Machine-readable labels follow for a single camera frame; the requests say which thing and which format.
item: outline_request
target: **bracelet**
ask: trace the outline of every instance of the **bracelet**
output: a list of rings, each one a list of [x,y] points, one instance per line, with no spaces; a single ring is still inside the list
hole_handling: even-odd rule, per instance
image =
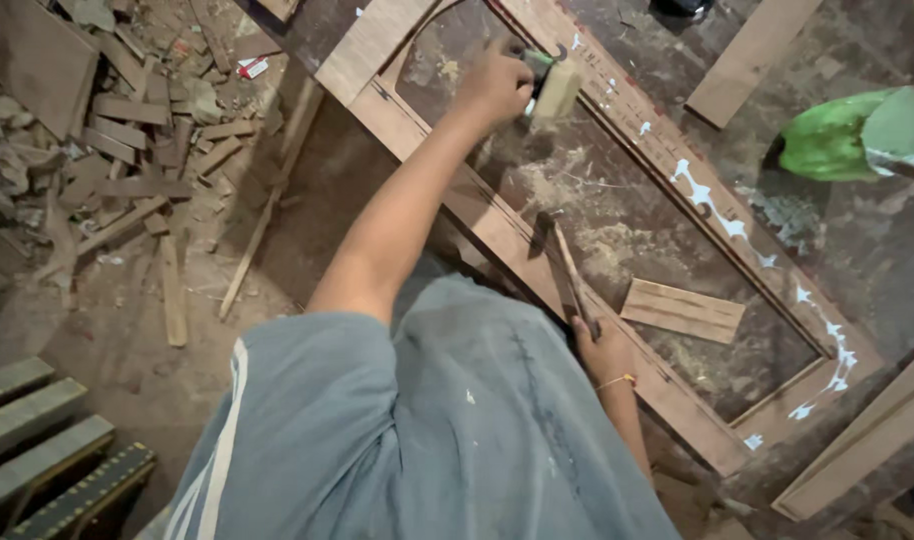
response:
[[[593,389],[593,391],[599,392],[604,387],[609,387],[610,385],[613,385],[614,383],[617,383],[619,381],[627,381],[628,383],[631,384],[631,388],[637,388],[637,377],[633,376],[632,374],[625,373],[625,374],[622,374],[619,377],[615,378],[614,380],[611,380],[610,382],[605,382],[605,383],[601,384],[600,386],[597,386],[596,388]]]

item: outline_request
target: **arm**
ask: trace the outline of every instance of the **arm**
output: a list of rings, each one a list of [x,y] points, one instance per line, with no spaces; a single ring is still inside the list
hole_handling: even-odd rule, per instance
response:
[[[614,323],[607,320],[598,323],[600,337],[595,342],[584,321],[580,317],[573,318],[571,325],[577,336],[577,349],[607,418],[631,451],[643,476],[653,485],[647,448],[643,446],[641,418],[638,416],[634,387],[630,380],[622,378],[625,375],[637,378],[634,357],[622,350],[620,330]]]
[[[450,111],[388,178],[350,227],[307,312],[365,313],[389,324],[394,300],[427,241],[451,177],[488,131],[519,116],[533,73],[491,43],[467,73]]]

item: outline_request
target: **debris pile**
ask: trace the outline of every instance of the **debris pile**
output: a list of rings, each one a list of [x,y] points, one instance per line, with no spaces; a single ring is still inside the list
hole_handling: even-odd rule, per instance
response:
[[[262,101],[250,80],[280,49],[244,35],[234,47],[255,57],[232,65],[206,2],[187,13],[109,2],[0,0],[0,240],[74,309],[74,278],[99,250],[158,238],[168,340],[180,347],[179,219],[238,200],[260,213],[284,176],[281,153],[261,150],[287,139],[277,99]],[[176,211],[191,200],[210,214]]]

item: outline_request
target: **green plastic bag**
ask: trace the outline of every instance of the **green plastic bag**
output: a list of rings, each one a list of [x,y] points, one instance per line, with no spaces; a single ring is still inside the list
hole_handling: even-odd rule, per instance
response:
[[[780,166],[819,181],[873,181],[880,164],[914,165],[914,86],[866,92],[819,104],[780,131]]]

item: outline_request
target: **hand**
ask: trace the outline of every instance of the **hand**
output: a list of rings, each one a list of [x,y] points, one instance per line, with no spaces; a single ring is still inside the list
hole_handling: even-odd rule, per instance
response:
[[[625,375],[636,378],[638,372],[634,363],[634,348],[627,342],[624,333],[609,319],[598,320],[597,324],[600,325],[600,337],[595,342],[591,337],[591,329],[583,319],[574,316],[570,321],[577,337],[577,351],[590,377],[590,383],[596,388]]]
[[[461,122],[472,123],[481,136],[519,117],[534,92],[534,73],[527,64],[503,55],[510,42],[511,34],[506,33],[487,45],[451,103],[451,113]]]

